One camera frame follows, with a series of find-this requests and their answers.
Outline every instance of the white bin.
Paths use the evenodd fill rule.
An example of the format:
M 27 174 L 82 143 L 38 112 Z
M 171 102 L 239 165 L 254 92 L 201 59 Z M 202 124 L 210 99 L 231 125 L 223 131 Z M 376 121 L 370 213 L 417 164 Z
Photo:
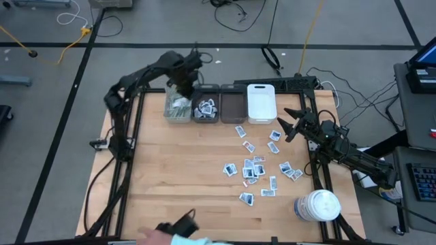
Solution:
M 269 84 L 250 84 L 247 87 L 248 122 L 270 124 L 277 117 L 275 89 Z

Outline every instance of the person's arm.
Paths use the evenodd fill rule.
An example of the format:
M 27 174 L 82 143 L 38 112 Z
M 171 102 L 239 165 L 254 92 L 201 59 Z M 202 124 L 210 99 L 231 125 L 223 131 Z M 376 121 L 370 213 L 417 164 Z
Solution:
M 139 232 L 144 233 L 147 238 L 137 240 L 137 245 L 228 245 L 223 243 L 213 243 L 208 238 L 191 240 L 179 235 L 169 235 L 162 231 L 149 228 L 140 228 Z

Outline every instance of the desk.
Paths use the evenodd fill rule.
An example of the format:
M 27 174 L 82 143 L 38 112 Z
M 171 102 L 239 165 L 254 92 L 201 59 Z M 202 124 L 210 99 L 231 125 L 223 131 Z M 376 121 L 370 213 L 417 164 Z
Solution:
M 318 110 L 330 110 L 337 116 L 331 91 L 316 91 L 315 94 Z M 283 108 L 300 109 L 299 96 L 277 95 L 276 101 L 278 115 L 288 122 L 294 122 Z M 279 164 L 285 161 L 289 161 L 294 169 L 303 169 L 309 161 L 303 136 L 297 135 L 290 144 L 282 136 L 280 142 L 276 143 L 280 153 L 273 154 L 266 144 L 270 141 L 268 136 L 271 130 L 281 131 L 276 120 L 270 125 L 244 123 L 247 136 L 241 139 L 234 129 L 235 125 L 220 122 L 213 125 L 194 122 L 168 124 L 163 117 L 164 102 L 164 93 L 146 94 L 122 239 L 142 238 L 137 228 L 155 228 L 160 222 L 173 223 L 195 208 L 200 230 L 192 238 L 257 242 L 270 241 L 271 236 L 277 236 L 282 242 L 322 240 L 318 223 L 302 222 L 289 211 L 295 198 L 313 190 L 311 177 L 303 176 L 297 182 L 292 182 L 279 170 Z M 328 114 L 321 114 L 320 119 L 330 118 Z M 107 114 L 102 137 L 109 128 L 110 117 Z M 253 154 L 242 146 L 245 140 L 256 146 Z M 244 159 L 253 158 L 254 155 L 266 157 L 266 175 L 245 188 L 240 171 Z M 95 155 L 90 179 L 111 157 L 108 151 Z M 225 163 L 235 163 L 238 174 L 227 177 L 223 173 Z M 349 170 L 334 163 L 329 168 L 334 192 L 343 206 L 342 215 L 357 234 L 365 237 Z M 107 204 L 113 169 L 112 164 L 95 182 L 89 203 L 89 225 Z M 269 189 L 269 176 L 277 177 L 277 196 L 261 197 L 260 189 Z M 255 195 L 253 207 L 238 200 L 242 192 Z M 118 209 L 115 210 L 113 216 L 116 216 Z M 114 225 L 111 225 L 111 229 L 110 234 L 114 231 Z M 76 233 L 84 233 L 83 212 Z M 334 237 L 333 232 L 329 234 L 331 238 Z
M 427 150 L 436 150 L 436 140 L 430 137 L 430 129 L 436 128 L 433 115 L 436 114 L 435 94 L 414 94 L 407 83 L 407 65 L 394 65 L 405 130 L 374 145 L 366 153 L 382 157 L 394 151 L 397 146 L 412 146 Z
M 411 185 L 407 163 L 435 163 L 436 152 L 418 150 L 406 147 L 397 147 L 394 151 L 394 167 L 398 171 L 403 191 L 403 205 L 425 217 L 436 220 L 436 203 L 418 201 Z M 405 224 L 413 229 L 436 233 L 436 225 L 405 212 Z

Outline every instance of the laptop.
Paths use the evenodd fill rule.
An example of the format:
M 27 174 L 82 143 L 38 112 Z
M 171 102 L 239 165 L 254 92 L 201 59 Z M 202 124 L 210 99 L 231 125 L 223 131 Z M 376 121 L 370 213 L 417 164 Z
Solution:
M 408 62 L 407 82 L 413 93 L 436 93 L 436 37 Z

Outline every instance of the plastic jar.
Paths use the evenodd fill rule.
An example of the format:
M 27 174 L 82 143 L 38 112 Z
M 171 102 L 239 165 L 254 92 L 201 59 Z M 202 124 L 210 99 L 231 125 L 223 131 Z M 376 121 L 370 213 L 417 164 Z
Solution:
M 302 221 L 331 221 L 341 213 L 341 204 L 331 191 L 317 190 L 296 199 L 294 212 Z
M 401 182 L 397 181 L 395 183 L 395 188 L 393 189 L 383 189 L 382 187 L 379 188 L 379 194 L 387 200 L 395 200 L 395 199 L 401 199 L 403 198 L 403 190 L 401 189 Z

